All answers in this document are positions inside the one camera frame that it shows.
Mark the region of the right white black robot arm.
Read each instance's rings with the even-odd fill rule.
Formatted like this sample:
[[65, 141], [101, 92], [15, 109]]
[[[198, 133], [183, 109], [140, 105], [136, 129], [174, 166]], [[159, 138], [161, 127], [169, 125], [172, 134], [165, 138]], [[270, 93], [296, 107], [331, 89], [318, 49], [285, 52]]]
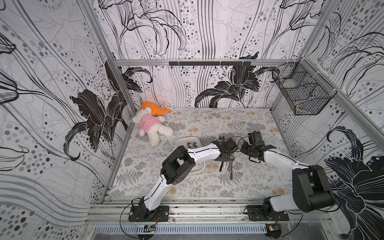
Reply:
[[265, 198], [264, 215], [297, 211], [308, 213], [336, 204], [336, 197], [325, 170], [319, 165], [301, 163], [272, 145], [266, 145], [260, 132], [248, 134], [249, 141], [243, 142], [241, 152], [260, 162], [273, 165], [292, 178], [292, 193]]

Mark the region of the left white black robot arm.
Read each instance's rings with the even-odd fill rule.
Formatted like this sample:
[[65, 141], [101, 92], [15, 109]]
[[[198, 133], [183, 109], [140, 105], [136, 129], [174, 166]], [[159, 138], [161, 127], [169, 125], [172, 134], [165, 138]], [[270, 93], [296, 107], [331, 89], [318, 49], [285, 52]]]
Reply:
[[159, 179], [152, 190], [140, 199], [140, 210], [144, 213], [155, 211], [169, 189], [184, 181], [194, 166], [210, 160], [228, 162], [230, 155], [237, 148], [238, 145], [233, 139], [221, 142], [213, 141], [209, 145], [197, 149], [177, 147], [163, 161]]

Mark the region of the plain silver spoon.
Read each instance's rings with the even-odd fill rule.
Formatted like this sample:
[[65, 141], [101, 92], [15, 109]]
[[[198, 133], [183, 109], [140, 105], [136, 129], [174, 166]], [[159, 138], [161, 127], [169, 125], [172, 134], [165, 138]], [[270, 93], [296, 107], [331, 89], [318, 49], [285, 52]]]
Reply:
[[232, 167], [232, 171], [230, 172], [230, 180], [232, 181], [234, 178], [234, 171], [233, 171], [233, 167]]

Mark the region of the white rectangular storage tray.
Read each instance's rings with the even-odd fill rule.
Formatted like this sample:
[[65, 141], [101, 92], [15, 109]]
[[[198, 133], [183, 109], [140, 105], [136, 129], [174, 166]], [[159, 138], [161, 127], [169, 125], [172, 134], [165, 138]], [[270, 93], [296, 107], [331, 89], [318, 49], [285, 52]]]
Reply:
[[[201, 142], [200, 142], [200, 140], [198, 138], [196, 138], [196, 137], [187, 137], [187, 138], [179, 139], [176, 142], [176, 148], [179, 147], [179, 146], [184, 146], [186, 149], [188, 149], [188, 143], [191, 143], [192, 145], [193, 145], [193, 143], [197, 143], [199, 145], [198, 148], [202, 147], [202, 144], [201, 144]], [[190, 171], [190, 175], [202, 173], [203, 170], [205, 169], [205, 167], [206, 167], [206, 163], [205, 162], [196, 164], [192, 168], [192, 170]]]

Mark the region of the white teddy bear pink shirt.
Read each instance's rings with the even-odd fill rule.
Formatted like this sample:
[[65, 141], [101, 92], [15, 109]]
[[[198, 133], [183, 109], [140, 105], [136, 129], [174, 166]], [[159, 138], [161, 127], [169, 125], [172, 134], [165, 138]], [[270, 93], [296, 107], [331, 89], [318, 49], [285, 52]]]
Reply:
[[159, 135], [170, 137], [174, 133], [172, 128], [163, 125], [166, 121], [163, 116], [155, 117], [152, 115], [150, 107], [139, 110], [132, 118], [132, 121], [140, 126], [139, 135], [141, 137], [144, 135], [149, 136], [149, 143], [153, 148], [160, 144]]

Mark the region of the orange plush toy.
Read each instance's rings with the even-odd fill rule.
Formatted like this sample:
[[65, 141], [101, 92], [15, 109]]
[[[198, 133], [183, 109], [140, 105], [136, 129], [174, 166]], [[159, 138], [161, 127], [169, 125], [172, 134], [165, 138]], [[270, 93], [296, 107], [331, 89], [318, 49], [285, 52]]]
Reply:
[[142, 107], [142, 109], [151, 108], [153, 116], [163, 116], [163, 115], [171, 112], [170, 109], [160, 108], [155, 103], [148, 102], [148, 101], [143, 102], [141, 107]]

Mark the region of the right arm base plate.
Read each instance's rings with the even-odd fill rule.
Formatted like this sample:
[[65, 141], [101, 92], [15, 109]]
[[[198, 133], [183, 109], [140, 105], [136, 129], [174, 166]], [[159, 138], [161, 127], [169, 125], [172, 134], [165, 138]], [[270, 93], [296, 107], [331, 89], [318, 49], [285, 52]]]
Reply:
[[245, 208], [244, 213], [248, 216], [252, 222], [270, 221], [270, 222], [284, 222], [289, 220], [289, 216], [285, 212], [276, 212], [263, 207], [261, 205], [248, 205]]

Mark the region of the aluminium front rail frame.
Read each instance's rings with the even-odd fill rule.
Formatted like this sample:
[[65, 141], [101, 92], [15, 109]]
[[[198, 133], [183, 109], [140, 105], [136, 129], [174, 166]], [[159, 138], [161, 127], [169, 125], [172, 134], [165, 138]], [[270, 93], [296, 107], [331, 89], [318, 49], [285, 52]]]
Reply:
[[[262, 199], [255, 198], [181, 198], [165, 197], [160, 207], [168, 206], [168, 224], [186, 223], [249, 223], [246, 206], [260, 206]], [[128, 222], [130, 207], [122, 214], [123, 209], [131, 203], [127, 196], [108, 197], [101, 204], [93, 204], [86, 217], [88, 223], [117, 224], [122, 215], [122, 223]]]

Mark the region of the black bar on rail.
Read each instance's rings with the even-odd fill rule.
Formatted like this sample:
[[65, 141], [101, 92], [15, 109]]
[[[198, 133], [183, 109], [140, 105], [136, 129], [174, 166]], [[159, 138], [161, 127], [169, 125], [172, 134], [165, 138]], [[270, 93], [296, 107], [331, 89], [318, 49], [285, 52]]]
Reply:
[[250, 61], [169, 61], [169, 66], [250, 66]]

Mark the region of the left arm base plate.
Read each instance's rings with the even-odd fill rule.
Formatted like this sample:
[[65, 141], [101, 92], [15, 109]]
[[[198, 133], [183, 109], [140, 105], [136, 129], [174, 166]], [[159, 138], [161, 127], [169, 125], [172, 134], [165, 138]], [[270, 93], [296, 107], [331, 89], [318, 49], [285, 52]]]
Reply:
[[148, 211], [145, 207], [133, 206], [129, 214], [130, 222], [167, 222], [169, 219], [169, 206], [159, 206]]

